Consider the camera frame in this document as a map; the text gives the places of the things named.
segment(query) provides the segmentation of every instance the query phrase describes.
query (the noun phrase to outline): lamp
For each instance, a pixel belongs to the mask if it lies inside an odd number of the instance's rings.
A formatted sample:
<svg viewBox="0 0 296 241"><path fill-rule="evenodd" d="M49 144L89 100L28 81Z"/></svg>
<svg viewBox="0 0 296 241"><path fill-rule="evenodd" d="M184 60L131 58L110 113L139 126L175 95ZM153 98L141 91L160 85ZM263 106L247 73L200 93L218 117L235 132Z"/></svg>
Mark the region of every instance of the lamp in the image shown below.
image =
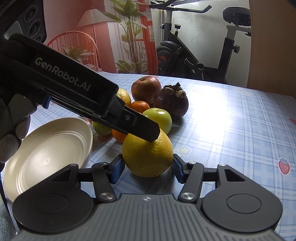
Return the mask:
<svg viewBox="0 0 296 241"><path fill-rule="evenodd" d="M96 23L103 23L103 22L114 22L113 19L107 17L104 15L102 12L100 12L98 9L91 9L91 10L86 10L85 13L83 14L82 18L80 19L77 27L83 27L87 25L93 26L93 31L94 31L94 41L96 42L96 32L94 29L94 25Z"/></svg>

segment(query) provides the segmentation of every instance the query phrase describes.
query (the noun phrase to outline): green fruit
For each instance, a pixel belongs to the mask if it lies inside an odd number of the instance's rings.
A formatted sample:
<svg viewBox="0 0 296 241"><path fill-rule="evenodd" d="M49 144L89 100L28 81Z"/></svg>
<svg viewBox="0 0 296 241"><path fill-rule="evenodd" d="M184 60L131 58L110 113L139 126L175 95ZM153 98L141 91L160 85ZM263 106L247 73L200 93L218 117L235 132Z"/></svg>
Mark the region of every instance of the green fruit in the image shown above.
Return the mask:
<svg viewBox="0 0 296 241"><path fill-rule="evenodd" d="M166 110L150 108L145 110L142 115L158 123L159 128L162 129L166 134L170 132L170 129L172 128L172 118Z"/></svg>
<svg viewBox="0 0 296 241"><path fill-rule="evenodd" d="M112 133L112 128L105 126L99 122L92 121L92 125L94 127L95 132L98 133L99 135L107 136Z"/></svg>

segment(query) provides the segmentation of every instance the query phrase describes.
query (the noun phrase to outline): blue checkered tablecloth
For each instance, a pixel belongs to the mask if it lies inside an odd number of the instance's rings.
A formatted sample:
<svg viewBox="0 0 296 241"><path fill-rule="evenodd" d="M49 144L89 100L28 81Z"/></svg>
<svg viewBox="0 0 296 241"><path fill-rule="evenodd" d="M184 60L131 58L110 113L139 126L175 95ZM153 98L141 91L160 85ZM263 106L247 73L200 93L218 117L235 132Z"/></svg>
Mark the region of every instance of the blue checkered tablecloth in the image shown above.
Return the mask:
<svg viewBox="0 0 296 241"><path fill-rule="evenodd" d="M100 75L129 93L132 83L142 77L105 72ZM284 207L276 232L287 241L295 240L296 100L217 83L172 77L159 80L162 86L179 82L189 99L188 112L181 122L173 123L168 134L174 153L186 162L197 161L205 167L226 163L274 193ZM30 132L48 121L70 116L77 115L56 104L48 110L38 107L31 117ZM93 133L93 151L87 167L111 162L121 152L121 144L115 139L100 143ZM287 174L279 167L280 158L288 161ZM117 195L173 193L177 197L182 186L170 169L156 178L140 178L125 168L113 188ZM214 183L203 183L201 196L213 188ZM94 195L92 183L82 183L82 189Z"/></svg>

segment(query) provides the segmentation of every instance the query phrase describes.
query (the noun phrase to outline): mangosteen calyx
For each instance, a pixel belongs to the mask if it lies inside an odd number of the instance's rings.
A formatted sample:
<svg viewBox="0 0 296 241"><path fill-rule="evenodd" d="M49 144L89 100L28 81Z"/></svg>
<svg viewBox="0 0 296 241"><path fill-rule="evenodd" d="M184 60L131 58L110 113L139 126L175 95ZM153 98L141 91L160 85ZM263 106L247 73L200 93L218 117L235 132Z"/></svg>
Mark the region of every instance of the mangosteen calyx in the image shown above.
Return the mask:
<svg viewBox="0 0 296 241"><path fill-rule="evenodd" d="M185 91L181 88L180 83L176 83L175 85L166 85L163 87L164 91L168 95L175 95L178 98L186 97Z"/></svg>

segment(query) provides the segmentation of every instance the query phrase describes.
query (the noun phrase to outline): oval plate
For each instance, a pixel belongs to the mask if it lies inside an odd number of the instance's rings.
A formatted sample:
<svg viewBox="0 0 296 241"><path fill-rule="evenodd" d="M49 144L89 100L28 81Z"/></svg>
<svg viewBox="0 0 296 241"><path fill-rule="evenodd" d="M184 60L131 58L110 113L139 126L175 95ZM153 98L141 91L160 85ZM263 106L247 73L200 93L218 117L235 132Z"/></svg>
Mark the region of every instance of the oval plate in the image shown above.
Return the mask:
<svg viewBox="0 0 296 241"><path fill-rule="evenodd" d="M7 197L14 202L21 193L71 163L83 167L92 145L91 128L82 119L61 118L40 126L5 164Z"/></svg>

